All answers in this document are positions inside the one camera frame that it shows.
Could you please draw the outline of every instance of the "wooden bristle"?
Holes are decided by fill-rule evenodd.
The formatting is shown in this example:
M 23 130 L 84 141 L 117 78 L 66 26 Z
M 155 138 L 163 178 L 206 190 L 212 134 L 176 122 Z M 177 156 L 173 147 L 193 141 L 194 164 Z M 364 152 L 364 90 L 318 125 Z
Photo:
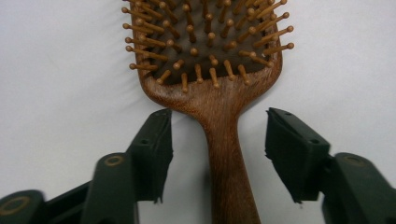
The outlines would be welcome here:
M 188 82 L 187 73 L 181 74 L 181 85 L 184 93 L 187 93 L 189 91 L 187 82 Z
M 256 10 L 254 10 L 254 13 L 252 15 L 250 15 L 250 17 L 248 18 L 250 21 L 253 21 L 257 15 L 259 15 L 260 13 L 262 13 L 264 10 L 266 9 L 266 6 L 260 6 L 259 8 L 257 8 Z
M 149 2 L 151 2 L 152 4 L 154 4 L 155 6 L 159 7 L 160 6 L 160 0 L 148 0 Z
M 246 32 L 244 32 L 243 34 L 241 34 L 240 36 L 238 36 L 238 38 L 236 39 L 236 41 L 237 41 L 239 44 L 241 44 L 242 42 L 244 42 L 244 40 L 245 40 L 246 38 L 248 38 L 248 36 L 254 35 L 254 34 L 256 34 L 256 28 L 254 28 L 253 26 L 250 26 Z
M 145 28 L 145 27 L 141 27 L 141 26 L 133 26 L 133 25 L 124 23 L 124 24 L 122 25 L 122 27 L 123 27 L 124 29 L 131 29 L 131 30 L 133 30 L 133 31 L 138 31 L 138 32 L 146 33 L 146 34 L 148 34 L 148 35 L 154 34 L 154 31 L 152 31 L 152 30 L 150 30 L 150 29 L 148 29 L 148 28 Z
M 266 5 L 267 7 L 271 6 L 275 0 L 257 0 L 253 6 L 257 7 L 259 5 Z
M 145 20 L 145 21 L 152 21 L 152 17 L 150 17 L 149 15 L 146 15 L 146 14 L 141 13 L 141 12 L 137 12 L 137 11 L 130 10 L 130 9 L 128 9 L 127 7 L 123 7 L 123 8 L 121 9 L 121 11 L 122 11 L 123 13 L 129 13 L 129 14 L 131 14 L 131 15 L 134 15 L 134 16 L 136 16 L 137 18 L 141 18 L 141 19 L 143 19 L 143 20 Z
M 168 15 L 173 24 L 178 22 L 176 15 L 169 9 L 169 6 L 165 2 L 160 3 L 160 8 Z
M 147 71 L 151 71 L 151 72 L 158 70 L 158 66 L 157 65 L 150 65 L 150 64 L 135 64 L 135 63 L 131 63 L 131 64 L 129 64 L 129 68 L 131 68 L 132 70 L 141 69 L 141 70 L 147 70 Z
M 267 24 L 265 24 L 265 26 L 263 26 L 260 31 L 263 31 L 265 29 L 267 29 L 268 27 L 271 27 L 272 25 L 276 24 L 277 22 L 283 20 L 283 19 L 287 19 L 290 16 L 289 12 L 285 12 L 283 13 L 283 15 L 281 17 L 278 17 L 272 21 L 269 21 Z
M 229 20 L 227 20 L 227 22 L 224 26 L 224 29 L 221 31 L 220 36 L 223 38 L 226 38 L 231 27 L 233 27 L 233 20 L 229 19 Z
M 218 1 L 216 2 L 216 7 L 221 8 L 221 7 L 223 6 L 223 1 L 224 1 L 224 0 L 218 0 Z
M 145 5 L 143 5 L 142 2 L 137 2 L 136 5 L 140 6 L 143 11 L 147 12 L 153 18 L 155 18 L 157 20 L 162 20 L 163 19 L 163 14 L 161 14 L 159 12 L 156 12 L 153 9 L 149 8 L 149 7 L 146 7 Z
M 264 11 L 262 11 L 259 15 L 257 15 L 256 18 L 257 19 L 262 18 L 271 11 L 274 11 L 274 9 L 276 9 L 277 7 L 280 7 L 281 5 L 285 5 L 286 3 L 288 3 L 288 0 L 280 0 L 279 2 L 267 7 Z
M 196 63 L 194 69 L 195 69 L 195 75 L 197 76 L 197 82 L 203 83 L 204 80 L 202 79 L 201 65 Z
M 193 57 L 198 57 L 198 55 L 199 55 L 198 49 L 192 48 L 190 50 L 190 55 L 193 56 Z
M 175 70 L 179 70 L 184 65 L 184 60 L 179 59 L 176 63 L 174 63 L 173 68 Z
M 212 32 L 212 20 L 213 15 L 208 13 L 205 15 L 205 33 L 209 34 Z
M 175 9 L 176 3 L 173 0 L 165 0 L 166 4 L 168 4 L 170 9 Z
M 157 79 L 157 83 L 158 84 L 163 84 L 163 82 L 171 75 L 171 71 L 170 70 L 166 70 L 160 78 Z
M 238 15 L 241 12 L 241 9 L 245 3 L 245 0 L 239 0 L 236 4 L 236 7 L 233 9 L 233 14 Z
M 237 46 L 236 41 L 231 41 L 230 43 L 224 45 L 222 49 L 223 49 L 224 51 L 228 51 L 228 50 L 230 50 L 230 49 L 236 48 L 236 46 Z
M 202 18 L 205 18 L 205 16 L 208 13 L 207 1 L 208 0 L 201 0 L 201 3 L 202 3 Z
M 147 43 L 145 43 L 143 41 L 140 41 L 140 40 L 137 40 L 137 39 L 132 39 L 131 37 L 126 37 L 125 38 L 125 43 L 127 43 L 127 44 L 138 44 L 138 45 L 143 45 L 143 46 L 146 46 L 146 47 L 150 47 L 149 45 L 147 45 Z
M 216 74 L 216 69 L 215 68 L 210 68 L 209 69 L 209 73 L 210 73 L 210 77 L 212 78 L 213 87 L 215 87 L 215 89 L 218 89 L 220 87 L 220 85 L 219 85 L 219 82 L 218 82 L 218 76 Z
M 213 41 L 215 40 L 215 38 L 216 38 L 215 33 L 209 33 L 209 34 L 207 35 L 207 42 L 206 42 L 206 45 L 207 45 L 208 47 L 212 48 L 212 47 L 213 47 Z
M 180 34 L 175 29 L 175 27 L 173 27 L 173 25 L 172 25 L 172 23 L 170 21 L 163 21 L 163 27 L 167 28 L 175 39 L 179 39 L 180 38 Z
M 189 5 L 184 4 L 183 5 L 183 11 L 184 11 L 184 13 L 186 13 L 187 24 L 188 25 L 194 25 L 194 21 L 192 20 L 192 16 L 190 14 L 191 9 L 190 9 Z
M 223 8 L 222 8 L 222 10 L 220 12 L 220 16 L 218 18 L 218 21 L 220 23 L 224 23 L 225 16 L 227 14 L 227 11 L 228 11 L 228 8 L 230 7 L 230 5 L 231 5 L 231 0 L 225 0 L 224 1 Z
M 184 0 L 184 4 L 187 4 L 187 5 L 189 5 L 189 7 L 190 7 L 190 10 L 191 10 L 191 2 L 190 2 L 190 0 Z
M 267 44 L 271 41 L 276 41 L 279 39 L 278 35 L 268 35 L 263 37 L 260 41 L 257 41 L 256 43 L 253 44 L 254 48 L 259 48 L 261 46 L 263 46 L 264 44 Z
M 179 44 L 175 43 L 173 39 L 166 41 L 166 45 L 174 49 L 177 53 L 180 53 L 183 50 L 183 48 Z
M 236 76 L 233 74 L 233 68 L 231 67 L 230 61 L 225 60 L 223 64 L 224 64 L 224 67 L 225 67 L 225 69 L 227 71 L 228 79 L 230 79 L 231 81 L 234 81 Z
M 238 55 L 241 57 L 255 57 L 256 52 L 254 51 L 246 51 L 246 50 L 239 50 Z
M 241 20 L 235 25 L 235 29 L 236 30 L 240 30 L 242 28 L 242 26 L 245 24 L 245 22 L 247 20 L 249 20 L 249 18 L 251 17 L 251 15 L 253 15 L 254 13 L 254 9 L 253 8 L 249 8 L 247 10 L 247 15 L 245 17 L 242 17 Z
M 163 33 L 165 32 L 165 30 L 162 27 L 153 25 L 153 24 L 151 24 L 149 22 L 143 21 L 142 19 L 137 19 L 135 23 L 138 26 L 148 28 L 148 29 L 160 34 L 160 35 L 163 35 Z
M 253 5 L 253 3 L 255 2 L 255 0 L 247 0 L 245 2 L 245 7 L 251 7 Z
M 152 53 L 152 52 L 145 51 L 145 50 L 142 50 L 142 49 L 134 49 L 131 46 L 127 46 L 125 49 L 127 51 L 129 51 L 129 52 L 132 51 L 132 52 L 137 53 L 137 54 L 142 54 L 142 55 L 144 55 L 145 57 L 148 57 L 148 58 L 158 59 L 158 60 L 161 60 L 163 62 L 168 61 L 168 57 L 166 57 L 164 55 L 161 55 L 161 54 Z
M 187 30 L 187 33 L 189 33 L 190 42 L 195 43 L 197 41 L 197 37 L 195 36 L 194 26 L 188 25 L 186 30 Z
M 139 40 L 146 43 L 146 45 L 152 45 L 152 46 L 160 47 L 162 49 L 166 47 L 166 44 L 163 43 L 162 41 L 156 40 L 156 39 L 151 39 L 151 38 L 145 37 L 144 35 L 140 35 Z
M 216 59 L 215 55 L 213 54 L 209 55 L 209 59 L 212 66 L 216 66 L 219 64 L 219 61 Z
M 261 31 L 265 29 L 265 27 L 268 27 L 268 24 L 274 20 L 276 20 L 276 14 L 271 14 L 271 16 L 268 17 L 265 21 L 256 26 L 256 30 Z
M 250 80 L 248 79 L 248 75 L 247 75 L 247 72 L 245 70 L 245 66 L 242 65 L 242 64 L 239 64 L 238 65 L 238 71 L 239 71 L 239 74 L 241 75 L 242 79 L 244 79 L 245 85 L 249 85 L 250 84 Z
M 280 51 L 282 51 L 284 49 L 293 49 L 293 48 L 294 48 L 294 44 L 293 43 L 289 43 L 287 45 L 280 46 L 280 47 L 277 47 L 277 48 L 265 49 L 262 53 L 265 56 L 267 56 L 267 55 L 270 55 L 270 54 L 273 54 L 273 53 L 280 52 Z
M 258 56 L 250 56 L 250 58 L 251 58 L 251 60 L 254 63 L 260 63 L 260 64 L 265 65 L 266 67 L 273 67 L 274 66 L 273 62 L 267 62 L 267 61 L 264 60 L 264 58 L 260 58 Z

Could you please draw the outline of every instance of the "brush head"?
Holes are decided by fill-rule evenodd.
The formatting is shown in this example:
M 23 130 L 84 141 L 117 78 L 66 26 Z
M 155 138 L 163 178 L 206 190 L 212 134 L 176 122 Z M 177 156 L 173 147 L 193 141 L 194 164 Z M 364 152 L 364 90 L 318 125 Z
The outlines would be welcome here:
M 219 78 L 235 76 L 249 85 L 248 74 L 272 69 L 275 54 L 293 45 L 280 46 L 280 35 L 292 27 L 277 31 L 278 17 L 273 10 L 286 4 L 262 0 L 130 0 L 131 9 L 122 12 L 133 16 L 134 43 L 128 51 L 136 53 L 137 64 L 144 78 L 153 77 L 160 85 L 180 85 L 189 92 L 190 84 L 209 81 L 219 88 Z

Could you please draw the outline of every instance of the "paddle brush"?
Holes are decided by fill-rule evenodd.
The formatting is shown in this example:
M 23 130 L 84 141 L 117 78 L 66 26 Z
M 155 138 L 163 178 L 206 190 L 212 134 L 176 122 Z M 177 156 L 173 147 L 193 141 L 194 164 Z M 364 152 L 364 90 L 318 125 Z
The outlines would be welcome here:
M 125 41 L 140 84 L 160 105 L 196 118 L 205 130 L 213 223 L 260 223 L 238 142 L 242 109 L 276 82 L 283 49 L 274 14 L 287 0 L 128 0 Z

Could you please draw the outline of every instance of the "white surface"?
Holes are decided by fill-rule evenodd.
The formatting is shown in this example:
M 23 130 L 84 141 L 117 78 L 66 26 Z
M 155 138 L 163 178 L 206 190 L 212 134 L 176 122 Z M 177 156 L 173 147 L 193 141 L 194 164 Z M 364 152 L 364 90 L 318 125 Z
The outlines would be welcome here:
M 162 107 L 141 91 L 124 50 L 122 1 L 0 1 L 0 198 L 23 189 L 56 197 L 124 151 Z M 294 204 L 264 157 L 268 107 L 294 113 L 332 143 L 375 163 L 396 186 L 396 1 L 289 1 L 279 28 L 296 48 L 281 78 L 239 120 L 262 223 L 323 223 L 321 202 Z M 173 114 L 175 157 L 164 204 L 141 203 L 141 223 L 209 223 L 206 142 Z

